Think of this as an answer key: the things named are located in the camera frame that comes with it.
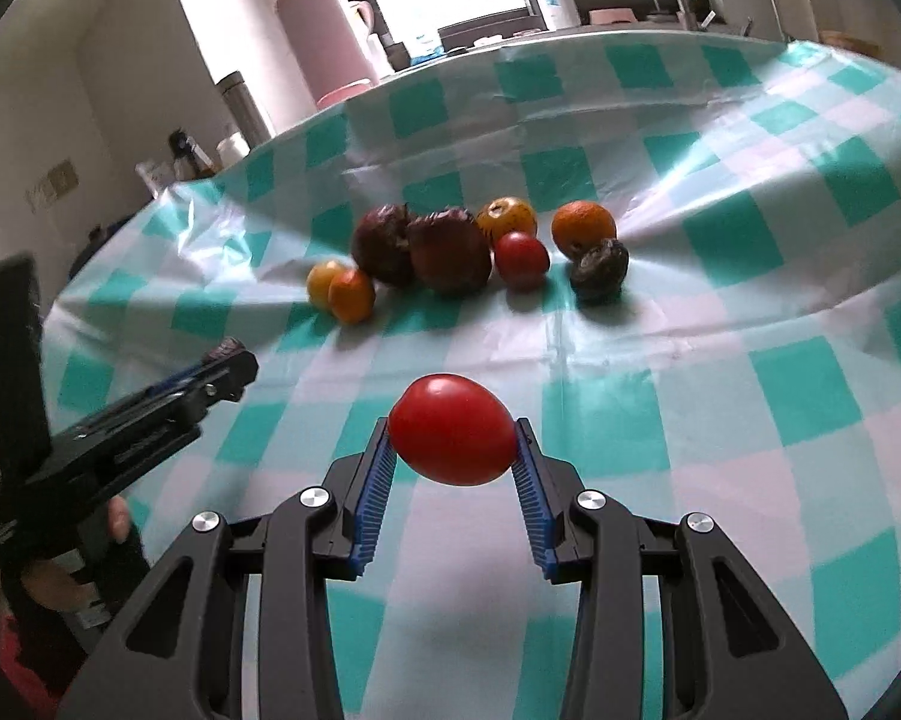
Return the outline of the left hand black glove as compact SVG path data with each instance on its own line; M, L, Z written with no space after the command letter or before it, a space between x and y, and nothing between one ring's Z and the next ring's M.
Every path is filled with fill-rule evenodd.
M23 644L53 661L83 661L149 571L142 535L122 496L76 528L68 550L53 548L5 582Z

